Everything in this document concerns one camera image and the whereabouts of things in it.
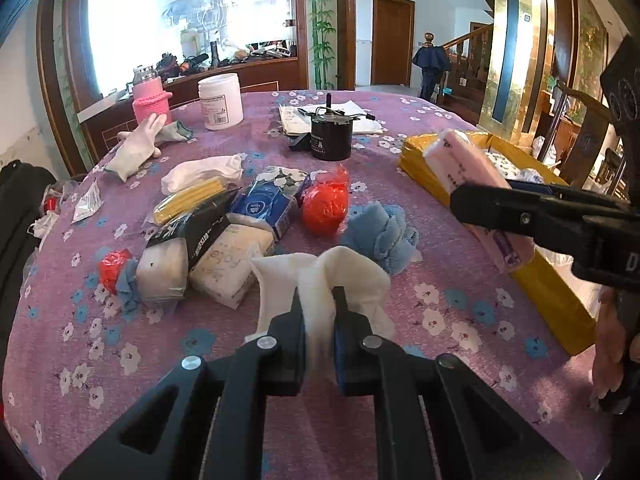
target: crumpled blue cloth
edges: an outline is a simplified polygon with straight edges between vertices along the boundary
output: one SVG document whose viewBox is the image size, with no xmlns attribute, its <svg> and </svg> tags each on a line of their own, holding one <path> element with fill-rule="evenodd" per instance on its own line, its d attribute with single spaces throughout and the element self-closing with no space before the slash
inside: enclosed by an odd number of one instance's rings
<svg viewBox="0 0 640 480">
<path fill-rule="evenodd" d="M 395 276 L 411 263 L 420 233 L 407 227 L 404 209 L 398 205 L 369 203 L 362 212 L 350 210 L 340 244 L 376 262 Z"/>
<path fill-rule="evenodd" d="M 116 295 L 122 302 L 122 311 L 124 314 L 135 311 L 140 303 L 140 294 L 136 286 L 137 268 L 138 261 L 135 258 L 127 260 L 116 282 Z"/>
</svg>

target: window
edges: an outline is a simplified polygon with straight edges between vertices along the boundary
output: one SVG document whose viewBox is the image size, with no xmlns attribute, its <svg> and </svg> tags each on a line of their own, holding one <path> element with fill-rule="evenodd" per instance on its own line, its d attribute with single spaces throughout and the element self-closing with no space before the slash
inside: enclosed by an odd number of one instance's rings
<svg viewBox="0 0 640 480">
<path fill-rule="evenodd" d="M 88 0 L 89 36 L 100 91 L 123 89 L 138 65 L 170 52 L 182 60 L 218 44 L 220 59 L 249 44 L 294 38 L 292 0 Z"/>
</svg>

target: white wall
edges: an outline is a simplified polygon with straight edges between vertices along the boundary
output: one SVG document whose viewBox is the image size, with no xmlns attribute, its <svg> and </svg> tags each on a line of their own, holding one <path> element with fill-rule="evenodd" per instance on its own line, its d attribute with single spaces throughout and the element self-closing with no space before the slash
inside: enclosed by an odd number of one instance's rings
<svg viewBox="0 0 640 480">
<path fill-rule="evenodd" d="M 0 166 L 20 158 L 68 176 L 40 91 L 36 60 L 38 0 L 22 11 L 0 48 Z"/>
<path fill-rule="evenodd" d="M 482 9 L 470 9 L 469 7 L 459 7 L 456 9 L 456 25 L 454 35 L 456 38 L 468 34 L 471 22 L 493 23 L 494 19 Z M 465 41 L 464 54 L 468 53 L 469 42 Z"/>
<path fill-rule="evenodd" d="M 415 2 L 414 52 L 424 41 L 425 32 L 436 36 L 436 43 L 452 40 L 456 21 L 454 6 L 447 0 Z M 356 85 L 371 82 L 371 40 L 373 0 L 356 0 Z M 412 88 L 420 87 L 420 69 L 412 66 Z"/>
</svg>

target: doorway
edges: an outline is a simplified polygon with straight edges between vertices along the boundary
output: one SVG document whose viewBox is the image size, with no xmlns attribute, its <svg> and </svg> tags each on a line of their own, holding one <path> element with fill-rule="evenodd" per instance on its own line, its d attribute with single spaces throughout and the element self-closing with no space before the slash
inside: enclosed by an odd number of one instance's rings
<svg viewBox="0 0 640 480">
<path fill-rule="evenodd" d="M 409 86 L 414 23 L 414 1 L 373 0 L 372 85 Z"/>
</svg>

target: table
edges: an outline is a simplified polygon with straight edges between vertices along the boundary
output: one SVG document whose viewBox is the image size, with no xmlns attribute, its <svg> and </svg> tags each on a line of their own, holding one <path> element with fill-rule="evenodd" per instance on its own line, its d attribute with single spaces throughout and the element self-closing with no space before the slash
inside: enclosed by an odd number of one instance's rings
<svg viewBox="0 0 640 480">
<path fill-rule="evenodd" d="M 609 418 L 588 409 L 593 354 L 569 359 L 516 283 L 498 275 L 475 238 L 398 168 L 406 136 L 473 128 L 408 96 L 334 93 L 335 103 L 349 99 L 371 110 L 387 129 L 353 141 L 353 156 L 345 162 L 351 205 L 373 200 L 401 205 L 408 224 L 420 232 L 423 261 L 392 279 L 386 306 L 396 342 L 412 354 L 459 355 L 586 479 L 594 478 L 607 459 Z M 246 94 L 244 121 L 221 132 L 204 129 L 198 103 L 187 105 L 175 118 L 195 129 L 194 139 L 163 146 L 162 158 L 150 160 L 125 184 L 102 170 L 113 156 L 107 155 L 73 203 L 63 207 L 23 285 L 2 386 L 10 431 L 43 476 L 57 478 L 183 356 L 231 354 L 257 324 L 257 286 L 237 311 L 190 292 L 172 314 L 144 306 L 123 314 L 98 286 L 96 253 L 126 247 L 134 256 L 142 254 L 151 234 L 145 218 L 162 198 L 160 179 L 180 162 L 244 152 L 246 183 L 268 164 L 332 168 L 309 154 L 290 152 L 279 133 L 277 103 L 323 100 L 315 91 Z M 71 225 L 74 202 L 94 181 L 104 205 Z M 334 244 L 296 222 L 281 246 L 319 254 Z M 296 399 L 269 400 L 263 478 L 375 478 L 374 434 L 369 399 L 339 397 L 331 384 L 307 384 Z"/>
</svg>

